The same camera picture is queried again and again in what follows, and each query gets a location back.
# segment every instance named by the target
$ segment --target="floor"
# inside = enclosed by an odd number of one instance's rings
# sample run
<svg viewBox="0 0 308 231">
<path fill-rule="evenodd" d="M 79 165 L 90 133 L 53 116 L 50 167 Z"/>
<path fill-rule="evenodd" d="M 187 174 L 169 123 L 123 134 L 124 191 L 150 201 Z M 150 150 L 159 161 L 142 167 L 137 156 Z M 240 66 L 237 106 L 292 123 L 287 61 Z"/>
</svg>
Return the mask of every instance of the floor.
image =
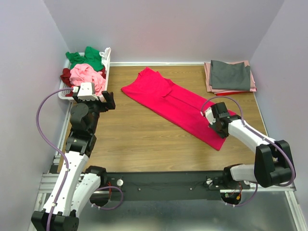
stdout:
<svg viewBox="0 0 308 231">
<path fill-rule="evenodd" d="M 102 166 L 107 171 L 188 171 L 221 170 L 233 164 L 252 164 L 255 155 L 234 137 L 228 137 L 220 151 L 192 136 L 180 127 L 140 105 L 121 88 L 133 82 L 141 66 L 111 67 L 108 91 L 113 91 L 116 109 L 102 113 L 97 141 L 86 167 Z M 202 96 L 210 98 L 205 89 L 203 66 L 153 66 L 165 78 Z M 244 112 L 245 120 L 265 133 L 265 128 L 252 93 L 233 95 Z M 239 109 L 227 99 L 227 108 Z"/>
</svg>

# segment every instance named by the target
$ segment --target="white basket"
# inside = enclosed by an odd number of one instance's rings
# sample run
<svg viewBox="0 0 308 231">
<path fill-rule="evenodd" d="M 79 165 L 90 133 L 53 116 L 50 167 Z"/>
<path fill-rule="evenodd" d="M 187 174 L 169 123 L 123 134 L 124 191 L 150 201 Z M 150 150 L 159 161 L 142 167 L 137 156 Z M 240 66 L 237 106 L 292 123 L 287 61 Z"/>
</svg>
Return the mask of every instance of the white basket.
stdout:
<svg viewBox="0 0 308 231">
<path fill-rule="evenodd" d="M 84 52 L 80 52 L 79 53 L 80 56 L 85 56 Z M 105 71 L 106 71 L 106 83 L 105 83 L 105 88 L 104 90 L 107 90 L 107 86 L 108 86 L 108 79 L 109 79 L 109 70 L 110 70 L 110 54 L 107 56 L 107 58 L 103 58 L 102 57 L 102 61 L 104 60 L 107 60 L 107 66 L 105 66 Z M 64 63 L 64 68 L 69 68 L 71 65 L 71 63 L 69 62 L 68 59 L 66 59 L 65 63 Z M 68 86 L 63 83 L 63 81 L 61 80 L 61 83 L 60 83 L 60 87 L 59 89 L 62 89 L 62 88 L 68 88 Z M 64 90 L 64 91 L 61 91 L 58 93 L 58 96 L 60 99 L 62 100 L 69 100 L 71 102 L 74 102 L 74 98 L 73 97 L 67 97 L 65 95 L 69 94 L 71 91 L 70 90 Z"/>
</svg>

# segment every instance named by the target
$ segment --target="clothing pile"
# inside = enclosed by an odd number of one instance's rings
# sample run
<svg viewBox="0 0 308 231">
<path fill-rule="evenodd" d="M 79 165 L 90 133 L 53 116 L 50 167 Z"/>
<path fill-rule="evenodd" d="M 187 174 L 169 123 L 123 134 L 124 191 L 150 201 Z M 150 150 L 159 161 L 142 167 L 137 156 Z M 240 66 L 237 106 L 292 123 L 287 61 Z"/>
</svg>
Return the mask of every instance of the clothing pile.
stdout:
<svg viewBox="0 0 308 231">
<path fill-rule="evenodd" d="M 207 92 L 231 95 L 257 91 L 248 61 L 224 63 L 212 60 L 204 63 Z"/>
<path fill-rule="evenodd" d="M 92 47 L 86 47 L 85 55 L 81 56 L 78 52 L 66 53 L 66 57 L 70 61 L 70 69 L 64 68 L 61 80 L 68 87 L 80 86 L 84 82 L 92 82 L 95 86 L 95 94 L 101 95 L 106 84 L 106 66 L 107 61 L 102 59 L 106 57 L 107 53 L 110 53 L 110 48 L 105 52 L 99 52 Z"/>
</svg>

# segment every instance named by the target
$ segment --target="white wall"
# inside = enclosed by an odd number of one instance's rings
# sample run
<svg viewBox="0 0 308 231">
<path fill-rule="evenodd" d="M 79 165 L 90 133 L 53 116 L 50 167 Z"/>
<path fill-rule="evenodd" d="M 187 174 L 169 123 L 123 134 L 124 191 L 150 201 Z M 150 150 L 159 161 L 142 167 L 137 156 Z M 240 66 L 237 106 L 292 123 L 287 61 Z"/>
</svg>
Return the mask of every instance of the white wall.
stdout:
<svg viewBox="0 0 308 231">
<path fill-rule="evenodd" d="M 59 88 L 68 48 L 41 0 L 2 2 L 0 27 L 0 230 L 25 231 L 54 155 L 37 132 L 36 110 Z M 42 128 L 53 142 L 66 109 L 57 96 L 43 107 Z"/>
<path fill-rule="evenodd" d="M 251 67 L 271 137 L 291 145 L 296 196 L 308 222 L 308 2 L 286 0 L 264 36 Z"/>
<path fill-rule="evenodd" d="M 71 51 L 112 62 L 250 59 L 283 0 L 45 0 Z"/>
</svg>

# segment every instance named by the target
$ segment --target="folded clothes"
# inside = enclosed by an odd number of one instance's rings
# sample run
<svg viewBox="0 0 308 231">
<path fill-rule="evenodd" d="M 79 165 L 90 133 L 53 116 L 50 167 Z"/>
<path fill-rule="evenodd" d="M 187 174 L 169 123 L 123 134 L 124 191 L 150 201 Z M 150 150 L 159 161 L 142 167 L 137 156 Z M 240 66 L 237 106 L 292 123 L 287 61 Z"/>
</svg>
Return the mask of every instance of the folded clothes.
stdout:
<svg viewBox="0 0 308 231">
<path fill-rule="evenodd" d="M 80 86 L 81 83 L 91 82 L 95 86 L 95 94 L 101 95 L 105 88 L 106 80 L 102 77 L 102 72 L 96 72 L 89 64 L 77 64 L 70 71 L 71 77 L 69 78 L 71 84 Z"/>
<path fill-rule="evenodd" d="M 222 139 L 209 122 L 200 114 L 205 98 L 182 88 L 159 72 L 145 68 L 137 79 L 121 89 L 128 97 L 148 107 L 161 117 L 186 130 L 216 150 L 220 150 Z M 205 109 L 213 105 L 209 102 Z"/>
<path fill-rule="evenodd" d="M 210 84 L 212 89 L 249 90 L 250 75 L 245 69 L 244 62 L 227 64 L 220 61 L 211 61 Z"/>
<path fill-rule="evenodd" d="M 230 64 L 238 64 L 244 62 L 245 66 L 249 66 L 249 62 L 247 60 L 241 61 L 241 62 L 232 62 Z M 204 68 L 205 68 L 205 85 L 206 85 L 206 90 L 207 92 L 212 92 L 212 93 L 231 93 L 231 92 L 246 92 L 242 90 L 227 90 L 227 89 L 212 89 L 212 86 L 210 85 L 210 69 L 211 69 L 211 64 L 210 63 L 204 63 Z M 254 77 L 250 71 L 250 89 L 249 91 L 255 92 L 257 91 L 256 86 L 255 86 L 255 81 Z"/>
<path fill-rule="evenodd" d="M 73 69 L 76 64 L 89 64 L 95 71 L 100 71 L 104 67 L 100 52 L 92 47 L 86 47 L 84 56 L 80 56 L 78 52 L 67 52 L 66 57 L 71 62 L 70 69 Z"/>
</svg>

